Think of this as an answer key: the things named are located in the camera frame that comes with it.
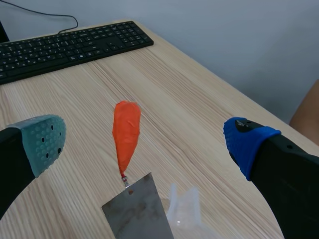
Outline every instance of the orange balloon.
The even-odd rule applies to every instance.
[[[112,133],[122,177],[138,144],[140,118],[141,110],[137,103],[121,101],[116,104]]]

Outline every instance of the blue gripper pad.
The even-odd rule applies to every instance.
[[[240,171],[250,181],[250,173],[254,164],[257,152],[262,143],[274,136],[281,134],[269,126],[262,126],[251,129],[247,132],[240,132],[236,127],[236,121],[247,120],[246,118],[232,117],[224,124],[224,135],[227,149],[233,160],[238,164]]]
[[[7,127],[21,130],[24,151],[35,177],[40,176],[63,150],[66,126],[59,116],[38,116]]]

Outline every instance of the black keyboard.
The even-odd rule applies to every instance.
[[[153,45],[132,21],[0,44],[0,85]]]

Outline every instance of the rubber pad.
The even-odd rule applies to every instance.
[[[38,116],[7,127],[21,130],[24,151],[35,177],[40,176],[63,150],[66,126],[59,116]]]

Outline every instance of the wood grain surface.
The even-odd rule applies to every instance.
[[[1,129],[42,114],[60,115],[67,125],[62,155],[11,205],[1,239],[114,238],[101,206],[123,190],[111,134],[121,100],[142,109],[131,183],[151,171],[166,202],[171,183],[179,193],[196,186],[203,222],[224,238],[282,238],[266,201],[230,158],[223,124],[246,117],[280,129],[308,153],[319,155],[319,148],[141,28],[154,46],[0,86]]]

